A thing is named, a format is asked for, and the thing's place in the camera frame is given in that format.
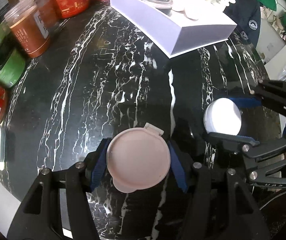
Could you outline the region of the pale blue white jar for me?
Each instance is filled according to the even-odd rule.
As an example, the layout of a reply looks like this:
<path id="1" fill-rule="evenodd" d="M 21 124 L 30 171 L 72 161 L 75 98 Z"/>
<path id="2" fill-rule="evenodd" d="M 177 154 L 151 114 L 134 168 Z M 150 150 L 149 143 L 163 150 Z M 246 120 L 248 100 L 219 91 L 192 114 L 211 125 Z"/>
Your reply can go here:
<path id="1" fill-rule="evenodd" d="M 206 108 L 203 123 L 207 133 L 238 135 L 242 127 L 242 117 L 232 100 L 220 98 Z"/>

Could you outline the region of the pink round compact case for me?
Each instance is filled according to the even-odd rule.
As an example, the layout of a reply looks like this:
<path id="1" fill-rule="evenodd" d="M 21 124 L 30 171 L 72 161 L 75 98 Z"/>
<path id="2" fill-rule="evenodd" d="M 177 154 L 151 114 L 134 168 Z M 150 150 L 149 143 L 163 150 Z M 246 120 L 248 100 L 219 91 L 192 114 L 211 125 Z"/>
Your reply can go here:
<path id="1" fill-rule="evenodd" d="M 106 161 L 114 187 L 132 193 L 154 187 L 167 175 L 170 151 L 162 137 L 163 130 L 146 123 L 129 128 L 110 142 Z"/>

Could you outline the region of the pink cosmetic jar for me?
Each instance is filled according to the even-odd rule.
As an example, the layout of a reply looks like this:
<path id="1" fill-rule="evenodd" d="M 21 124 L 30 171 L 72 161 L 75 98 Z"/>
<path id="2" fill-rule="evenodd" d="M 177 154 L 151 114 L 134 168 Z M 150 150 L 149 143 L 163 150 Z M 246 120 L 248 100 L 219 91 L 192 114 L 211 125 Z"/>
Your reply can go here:
<path id="1" fill-rule="evenodd" d="M 194 7 L 186 7 L 184 9 L 184 14 L 188 19 L 192 21 L 197 21 L 200 17 L 200 11 L 195 9 Z"/>

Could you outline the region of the cream white cosmetic jar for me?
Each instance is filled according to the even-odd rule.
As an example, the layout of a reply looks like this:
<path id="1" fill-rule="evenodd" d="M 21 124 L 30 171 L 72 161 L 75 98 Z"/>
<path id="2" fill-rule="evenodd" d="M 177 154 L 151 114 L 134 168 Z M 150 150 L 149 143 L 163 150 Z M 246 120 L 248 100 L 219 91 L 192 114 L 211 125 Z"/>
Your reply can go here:
<path id="1" fill-rule="evenodd" d="M 185 10 L 185 3 L 180 2 L 180 1 L 174 1 L 172 4 L 172 10 L 176 12 L 182 12 Z"/>

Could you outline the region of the dark navy cap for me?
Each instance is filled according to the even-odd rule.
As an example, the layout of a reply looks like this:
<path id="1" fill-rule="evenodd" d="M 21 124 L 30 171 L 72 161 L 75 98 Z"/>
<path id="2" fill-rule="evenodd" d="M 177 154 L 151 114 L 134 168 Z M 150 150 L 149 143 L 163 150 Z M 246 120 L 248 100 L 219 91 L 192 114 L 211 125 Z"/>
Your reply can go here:
<path id="1" fill-rule="evenodd" d="M 257 0 L 235 0 L 225 8 L 224 13 L 237 24 L 245 40 L 257 46 L 260 34 L 260 3 Z"/>

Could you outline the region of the white open gift box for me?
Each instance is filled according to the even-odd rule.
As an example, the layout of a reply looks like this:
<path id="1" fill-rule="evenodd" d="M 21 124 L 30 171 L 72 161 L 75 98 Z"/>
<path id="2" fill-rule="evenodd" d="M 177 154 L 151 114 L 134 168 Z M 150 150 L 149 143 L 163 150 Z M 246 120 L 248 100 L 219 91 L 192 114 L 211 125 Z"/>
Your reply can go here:
<path id="1" fill-rule="evenodd" d="M 113 9 L 136 25 L 168 58 L 226 41 L 237 24 L 205 0 L 172 0 L 200 11 L 197 21 L 184 11 L 156 9 L 143 0 L 110 0 Z"/>

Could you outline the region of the lower green jar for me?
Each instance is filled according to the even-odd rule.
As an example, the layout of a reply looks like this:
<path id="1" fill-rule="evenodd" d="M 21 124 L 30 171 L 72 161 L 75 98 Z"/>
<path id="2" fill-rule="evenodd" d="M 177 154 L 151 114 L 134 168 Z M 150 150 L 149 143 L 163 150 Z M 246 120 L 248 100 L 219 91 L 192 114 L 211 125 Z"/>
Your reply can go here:
<path id="1" fill-rule="evenodd" d="M 16 48 L 0 48 L 0 85 L 12 88 L 23 74 L 25 64 L 25 59 Z"/>

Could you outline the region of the orange powder plastic jar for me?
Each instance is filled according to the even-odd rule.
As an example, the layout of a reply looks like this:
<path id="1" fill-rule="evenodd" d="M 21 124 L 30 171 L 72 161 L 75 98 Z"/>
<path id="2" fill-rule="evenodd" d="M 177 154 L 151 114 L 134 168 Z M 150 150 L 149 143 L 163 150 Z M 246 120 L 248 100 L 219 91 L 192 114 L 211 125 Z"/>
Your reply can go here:
<path id="1" fill-rule="evenodd" d="M 39 57 L 48 49 L 50 34 L 34 0 L 21 0 L 4 19 L 29 57 Z"/>

